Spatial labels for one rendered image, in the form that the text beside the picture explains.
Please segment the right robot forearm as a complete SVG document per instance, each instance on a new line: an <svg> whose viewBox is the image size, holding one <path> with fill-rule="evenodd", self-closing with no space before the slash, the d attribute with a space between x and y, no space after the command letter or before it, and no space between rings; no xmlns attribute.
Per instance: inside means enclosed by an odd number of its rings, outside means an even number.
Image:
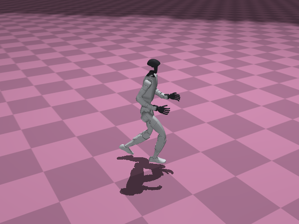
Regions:
<svg viewBox="0 0 299 224"><path fill-rule="evenodd" d="M144 107L148 108L149 110L156 110L157 107L153 106L152 104L146 102L142 97L139 97L137 101Z"/></svg>

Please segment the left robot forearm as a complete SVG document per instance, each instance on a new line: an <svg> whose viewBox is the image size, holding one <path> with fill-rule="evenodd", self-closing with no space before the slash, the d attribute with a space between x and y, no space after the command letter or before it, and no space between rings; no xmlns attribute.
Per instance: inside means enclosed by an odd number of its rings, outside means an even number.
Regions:
<svg viewBox="0 0 299 224"><path fill-rule="evenodd" d="M164 93L162 93L158 89L156 89L155 95L158 95L160 98L164 98L164 99L168 98L168 96L165 96Z"/></svg>

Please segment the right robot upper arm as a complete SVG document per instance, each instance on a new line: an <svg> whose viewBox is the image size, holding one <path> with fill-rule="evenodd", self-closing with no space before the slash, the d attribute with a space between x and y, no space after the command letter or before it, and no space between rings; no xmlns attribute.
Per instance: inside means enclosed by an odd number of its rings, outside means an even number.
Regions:
<svg viewBox="0 0 299 224"><path fill-rule="evenodd" d="M148 88L151 87L151 84L152 84L152 81L150 79L147 79L147 80L144 81L144 83L142 85L142 88L140 89L138 95L136 96L136 101L139 97L142 97L146 93Z"/></svg>

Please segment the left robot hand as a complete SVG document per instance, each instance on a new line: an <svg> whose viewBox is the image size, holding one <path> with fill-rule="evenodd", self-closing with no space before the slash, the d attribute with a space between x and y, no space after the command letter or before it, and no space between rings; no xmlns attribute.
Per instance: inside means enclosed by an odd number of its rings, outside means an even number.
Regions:
<svg viewBox="0 0 299 224"><path fill-rule="evenodd" d="M180 95L177 94L176 92L172 93L172 94L164 94L165 96L168 96L168 99L173 99L173 100L180 100ZM178 100L178 101L179 101Z"/></svg>

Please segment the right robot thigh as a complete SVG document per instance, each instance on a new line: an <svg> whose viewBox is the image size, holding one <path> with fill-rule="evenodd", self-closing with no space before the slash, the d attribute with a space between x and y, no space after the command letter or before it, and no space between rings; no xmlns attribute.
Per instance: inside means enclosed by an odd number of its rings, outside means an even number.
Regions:
<svg viewBox="0 0 299 224"><path fill-rule="evenodd" d="M150 120L149 124L157 133L159 133L158 137L162 136L166 140L165 130L160 121L153 114L151 114L150 112L143 111L141 119L143 122L147 122Z"/></svg>

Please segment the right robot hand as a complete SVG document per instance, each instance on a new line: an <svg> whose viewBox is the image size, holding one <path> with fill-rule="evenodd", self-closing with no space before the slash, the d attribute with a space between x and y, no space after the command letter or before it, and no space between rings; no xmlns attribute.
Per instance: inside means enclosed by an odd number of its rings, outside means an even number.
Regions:
<svg viewBox="0 0 299 224"><path fill-rule="evenodd" d="M157 105L153 105L153 106L157 107L155 111L159 111L160 113L165 114L165 115L168 115L168 113L170 111L170 110L166 110L166 109L170 109L170 108L164 108L165 106L168 106L168 105L164 105L164 106L160 106L160 107L158 107Z"/></svg>

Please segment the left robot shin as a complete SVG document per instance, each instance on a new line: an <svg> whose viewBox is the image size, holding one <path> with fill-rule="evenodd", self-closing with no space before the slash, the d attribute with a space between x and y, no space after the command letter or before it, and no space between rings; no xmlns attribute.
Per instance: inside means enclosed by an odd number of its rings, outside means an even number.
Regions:
<svg viewBox="0 0 299 224"><path fill-rule="evenodd" d="M149 137L150 138L150 137ZM147 139L149 139L149 138L147 138ZM136 144L139 144L139 143L141 143L141 142L143 142L143 141L145 141L145 140L147 140L147 139L145 139L143 136L142 136L142 133L140 133L140 134L138 134L137 136L135 136L129 143L127 143L127 144L125 144L125 148L128 148L128 147L131 147L131 146L133 146L133 145L136 145Z"/></svg>

